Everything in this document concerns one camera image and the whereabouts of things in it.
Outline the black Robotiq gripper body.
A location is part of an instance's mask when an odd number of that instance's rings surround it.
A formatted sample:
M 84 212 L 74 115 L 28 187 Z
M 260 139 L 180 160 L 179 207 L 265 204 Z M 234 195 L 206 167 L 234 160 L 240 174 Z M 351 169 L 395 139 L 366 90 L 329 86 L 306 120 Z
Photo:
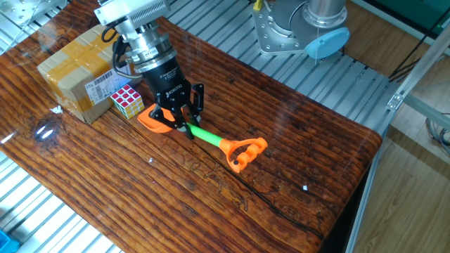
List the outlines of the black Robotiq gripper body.
M 155 102 L 165 109 L 181 108 L 190 103 L 191 84 L 176 58 L 143 73 Z

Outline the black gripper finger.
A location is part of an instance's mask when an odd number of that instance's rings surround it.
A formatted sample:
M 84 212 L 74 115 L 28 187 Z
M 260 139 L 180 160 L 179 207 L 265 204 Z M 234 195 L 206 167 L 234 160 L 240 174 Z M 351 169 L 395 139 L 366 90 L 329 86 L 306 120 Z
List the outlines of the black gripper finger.
M 190 140 L 193 139 L 191 128 L 187 125 L 193 122 L 193 114 L 185 106 L 180 109 L 183 121 L 180 117 L 175 117 L 171 110 L 161 108 L 157 104 L 149 107 L 149 130 L 158 134 L 168 133 L 171 130 L 177 130 L 186 135 Z
M 192 101 L 188 104 L 188 116 L 190 118 L 190 123 L 198 123 L 200 121 L 200 113 L 204 108 L 204 95 L 205 86 L 204 84 L 194 84 L 191 89 Z

